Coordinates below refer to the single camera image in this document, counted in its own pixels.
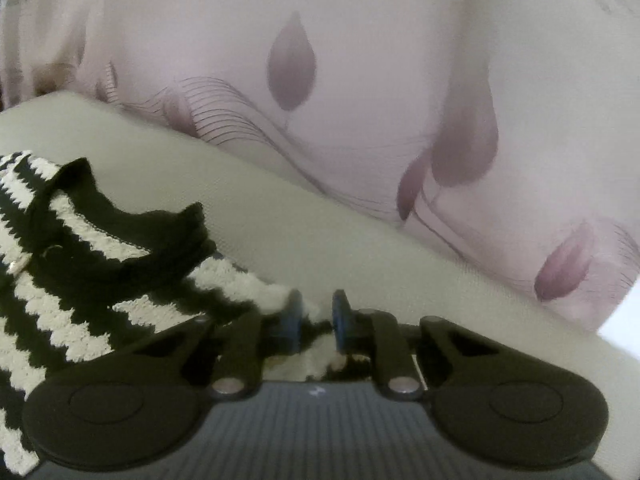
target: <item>silver screw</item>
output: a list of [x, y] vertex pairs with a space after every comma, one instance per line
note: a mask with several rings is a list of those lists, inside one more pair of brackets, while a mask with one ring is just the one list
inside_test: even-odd
[[220, 395], [235, 395], [244, 390], [244, 383], [235, 377], [222, 377], [211, 387]]
[[389, 381], [389, 389], [396, 394], [414, 394], [420, 389], [420, 383], [412, 377], [394, 377]]

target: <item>beige fabric surface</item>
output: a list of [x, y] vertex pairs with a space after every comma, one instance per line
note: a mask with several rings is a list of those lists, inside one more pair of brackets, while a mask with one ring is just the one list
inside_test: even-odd
[[443, 316], [587, 377], [610, 407], [595, 461], [614, 480], [637, 480], [640, 362], [595, 334], [381, 221], [100, 103], [51, 94], [2, 113], [0, 153], [23, 149], [58, 163], [86, 156], [101, 189], [131, 212], [201, 201], [222, 253], [323, 308], [344, 288], [356, 307], [382, 308], [401, 322]]

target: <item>black and white striped shirt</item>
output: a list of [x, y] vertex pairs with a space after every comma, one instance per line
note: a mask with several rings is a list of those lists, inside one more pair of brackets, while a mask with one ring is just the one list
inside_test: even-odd
[[[60, 167], [30, 152], [0, 159], [0, 258], [2, 480], [38, 463], [22, 406], [49, 374], [198, 314], [224, 323], [252, 308], [275, 312], [292, 293], [217, 253], [199, 204], [128, 214], [98, 191], [85, 159]], [[344, 366], [329, 323], [305, 308], [305, 351], [265, 378], [335, 378]]]

